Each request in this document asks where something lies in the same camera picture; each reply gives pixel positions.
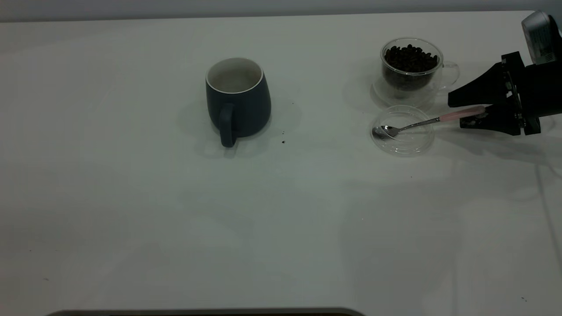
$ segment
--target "glass saucer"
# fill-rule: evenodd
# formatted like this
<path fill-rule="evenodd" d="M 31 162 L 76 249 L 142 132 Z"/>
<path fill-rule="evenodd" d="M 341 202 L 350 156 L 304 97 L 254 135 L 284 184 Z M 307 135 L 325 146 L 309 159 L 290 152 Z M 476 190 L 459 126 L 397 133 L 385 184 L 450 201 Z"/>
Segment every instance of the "glass saucer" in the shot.
<path fill-rule="evenodd" d="M 431 125 L 425 125 L 404 130 L 395 137 L 388 135 L 381 126 L 388 125 L 396 128 L 428 120 L 429 117 L 408 105 L 396 105 L 383 111 L 369 128 L 371 139 L 383 151 L 397 156 L 414 156 L 427 151 L 434 139 L 435 133 Z M 379 137 L 372 132 L 378 128 L 378 132 L 385 135 Z"/>

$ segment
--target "spoon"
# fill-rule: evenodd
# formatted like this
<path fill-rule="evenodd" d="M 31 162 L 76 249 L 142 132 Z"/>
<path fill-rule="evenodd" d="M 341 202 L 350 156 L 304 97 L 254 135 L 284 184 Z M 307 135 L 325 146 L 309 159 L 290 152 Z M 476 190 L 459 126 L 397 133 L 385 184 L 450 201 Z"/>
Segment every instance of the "spoon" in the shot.
<path fill-rule="evenodd" d="M 482 105 L 479 105 L 479 106 L 471 107 L 469 109 L 461 110 L 461 111 L 458 111 L 458 112 L 453 112 L 453 113 L 441 115 L 438 118 L 434 118 L 434 119 L 430 119 L 430 120 L 427 120 L 427 121 L 411 124 L 411 125 L 405 126 L 403 128 L 396 128 L 396 127 L 392 127 L 392 126 L 388 126 L 388 125 L 382 125 L 380 127 L 373 127 L 373 129 L 371 130 L 371 133 L 373 134 L 373 136 L 377 136 L 380 139 L 396 137 L 396 135 L 398 135 L 401 131 L 407 130 L 407 129 L 410 129 L 410 128 L 428 125 L 428 124 L 433 124 L 433 123 L 437 123 L 437 122 L 447 122 L 447 121 L 452 121 L 452 120 L 458 120 L 458 119 L 465 118 L 467 116 L 482 114 L 484 112 L 486 112 L 486 108 Z"/>

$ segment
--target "spoon handle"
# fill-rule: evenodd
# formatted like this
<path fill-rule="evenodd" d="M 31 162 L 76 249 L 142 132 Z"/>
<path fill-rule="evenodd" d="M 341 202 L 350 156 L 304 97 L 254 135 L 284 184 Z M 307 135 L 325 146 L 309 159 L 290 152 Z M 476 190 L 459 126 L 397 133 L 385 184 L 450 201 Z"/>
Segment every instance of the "spoon handle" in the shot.
<path fill-rule="evenodd" d="M 473 116 L 473 115 L 478 115 L 478 114 L 482 114 L 486 112 L 486 108 L 482 105 L 479 106 L 474 106 L 471 107 L 469 109 L 465 109 L 465 110 L 461 110 L 461 111 L 457 111 L 457 112 L 453 112 L 453 113 L 449 113 L 449 114 L 445 114 L 445 115 L 441 115 L 438 118 L 434 118 L 434 119 L 429 119 L 427 121 L 423 121 L 423 122 L 419 122 L 419 123 L 415 123 L 415 124 L 411 124 L 408 126 L 405 126 L 403 128 L 400 129 L 399 132 L 405 130 L 405 129 L 410 129 L 410 128 L 414 128 L 414 127 L 418 127 L 418 126 L 423 126 L 423 125 L 427 125 L 427 124 L 433 124 L 433 123 L 437 123 L 437 122 L 446 122 L 446 121 L 452 121 L 452 120 L 458 120 L 458 119 L 462 119 L 468 116 Z"/>
<path fill-rule="evenodd" d="M 465 118 L 467 116 L 482 114 L 484 112 L 486 112 L 486 108 L 482 105 L 479 105 L 479 106 L 474 106 L 474 107 L 471 107 L 469 109 L 461 110 L 461 111 L 458 111 L 458 112 L 453 112 L 453 113 L 441 115 L 439 117 L 439 121 L 441 121 L 441 122 L 453 121 L 453 120 Z"/>

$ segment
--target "coffee ground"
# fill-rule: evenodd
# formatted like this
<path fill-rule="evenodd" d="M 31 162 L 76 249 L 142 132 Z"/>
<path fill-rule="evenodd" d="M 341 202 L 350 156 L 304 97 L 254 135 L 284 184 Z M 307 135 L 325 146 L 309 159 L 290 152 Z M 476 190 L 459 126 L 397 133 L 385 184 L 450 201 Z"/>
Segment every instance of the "coffee ground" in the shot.
<path fill-rule="evenodd" d="M 392 67 L 408 73 L 422 73 L 432 70 L 437 66 L 437 55 L 424 53 L 419 47 L 409 44 L 407 47 L 393 46 L 387 49 L 384 59 Z"/>

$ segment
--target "mug handle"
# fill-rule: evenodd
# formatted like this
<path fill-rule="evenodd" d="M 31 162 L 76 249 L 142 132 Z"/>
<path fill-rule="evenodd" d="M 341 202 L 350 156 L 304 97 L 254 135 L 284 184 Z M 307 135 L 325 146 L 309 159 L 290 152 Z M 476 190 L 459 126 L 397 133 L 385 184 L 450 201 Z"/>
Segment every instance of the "mug handle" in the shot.
<path fill-rule="evenodd" d="M 220 142 L 224 147 L 231 148 L 236 142 L 236 137 L 232 136 L 232 114 L 234 112 L 234 104 L 226 103 L 220 110 L 219 115 L 219 131 Z"/>
<path fill-rule="evenodd" d="M 451 77 L 451 80 L 449 80 L 447 83 L 441 86 L 439 90 L 447 89 L 448 87 L 452 86 L 460 77 L 460 68 L 456 63 L 452 61 L 444 61 L 443 68 L 451 69 L 454 72 L 454 75 L 453 77 Z"/>

